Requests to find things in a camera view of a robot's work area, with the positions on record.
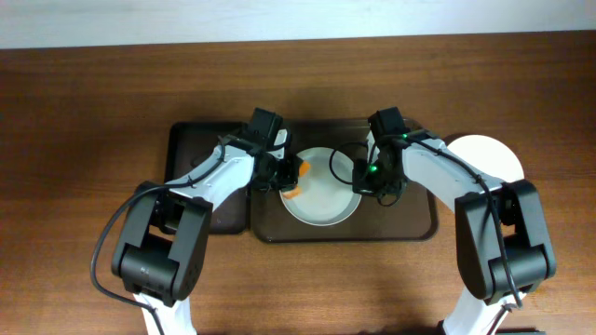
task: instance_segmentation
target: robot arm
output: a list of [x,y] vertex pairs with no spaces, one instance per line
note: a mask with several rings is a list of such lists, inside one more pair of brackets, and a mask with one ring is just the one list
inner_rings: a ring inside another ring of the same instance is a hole
[[[479,171],[432,133],[411,132],[397,108],[377,112],[369,123],[379,148],[369,159],[375,173],[364,172],[370,169],[362,162],[356,164],[353,181],[359,182],[354,192],[378,196],[416,181],[455,213],[457,265],[466,288],[440,329],[446,334],[494,333],[509,306],[521,307],[525,294],[555,274],[535,187],[526,180],[507,183]],[[495,218],[492,208],[498,213]],[[503,239],[501,222],[514,225],[515,234]]]
[[[213,154],[191,172],[166,185],[146,181],[137,188],[135,194],[143,196],[130,205],[112,272],[143,308],[151,334],[195,333],[187,297],[203,266],[211,212],[248,183],[259,190],[295,187],[302,161],[285,153],[290,134],[280,129],[281,123],[276,114],[255,109],[239,135],[220,139]],[[151,225],[175,237],[152,234]],[[91,265],[94,284],[95,260]],[[115,297],[112,292],[106,294]]]

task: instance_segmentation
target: dark brown tray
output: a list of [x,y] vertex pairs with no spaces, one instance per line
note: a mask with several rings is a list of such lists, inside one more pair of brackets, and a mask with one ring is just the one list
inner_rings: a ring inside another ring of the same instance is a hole
[[[418,128],[412,121],[406,121]],[[291,152],[311,147],[334,148],[347,141],[363,141],[369,127],[366,120],[291,121],[284,126],[291,131]],[[166,181],[179,178],[200,163],[216,145],[216,135],[234,133],[239,122],[178,123],[169,137]],[[346,147],[349,157],[363,157],[362,149]],[[238,234],[250,227],[261,240],[279,242],[324,241],[422,241],[439,228],[434,197],[422,186],[410,182],[401,200],[392,208],[383,208],[376,199],[362,197],[358,209],[345,221],[328,227],[312,226],[296,220],[284,207],[279,193],[263,194],[247,188],[237,190],[213,213],[212,234]]]
[[[364,141],[366,120],[286,121],[291,131],[291,152],[312,147],[334,148],[349,141]],[[420,128],[406,120],[408,127]],[[348,157],[365,157],[358,147],[342,150]],[[278,192],[252,192],[251,229],[265,242],[324,241],[422,241],[439,228],[435,199],[425,188],[410,182],[394,207],[383,208],[373,197],[363,196],[356,211],[332,226],[318,227],[295,219],[281,203]]]

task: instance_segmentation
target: white plate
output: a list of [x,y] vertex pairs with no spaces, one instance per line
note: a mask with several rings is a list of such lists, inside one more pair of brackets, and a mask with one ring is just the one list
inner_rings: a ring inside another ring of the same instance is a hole
[[502,142],[483,135],[467,135],[447,148],[471,166],[506,182],[523,179],[522,163]]
[[[332,149],[310,148],[297,156],[310,164],[310,170],[298,179],[302,193],[281,202],[298,220],[316,225],[329,226],[349,217],[358,207],[362,196],[352,192],[352,186],[339,182],[329,171]],[[352,181],[354,162],[340,152],[333,156],[333,171],[344,181]]]

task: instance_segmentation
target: wooden table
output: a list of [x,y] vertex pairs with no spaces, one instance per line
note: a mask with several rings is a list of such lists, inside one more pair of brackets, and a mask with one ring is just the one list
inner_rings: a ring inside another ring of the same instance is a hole
[[[141,311],[89,281],[91,250],[134,187],[160,181],[169,127],[366,117],[398,105],[445,136],[500,139],[538,188],[557,275],[507,327],[596,332],[596,33],[0,51],[0,333],[139,334]],[[192,294],[203,333],[434,327],[463,287],[454,215],[425,243],[272,246],[210,238]],[[124,293],[109,260],[100,280]]]

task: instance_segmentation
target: white bowl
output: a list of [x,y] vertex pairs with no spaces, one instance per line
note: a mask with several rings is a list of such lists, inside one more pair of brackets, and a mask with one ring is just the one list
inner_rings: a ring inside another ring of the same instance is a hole
[[[298,179],[302,193],[281,202],[296,219],[329,226],[347,219],[358,207],[362,195],[352,192],[352,186],[339,182],[329,170],[332,149],[310,148],[297,156],[310,164],[310,170]],[[354,162],[340,152],[333,156],[333,171],[344,181],[352,181]]]
[[523,179],[522,163],[502,142],[483,135],[467,135],[447,148],[471,166],[506,182]]

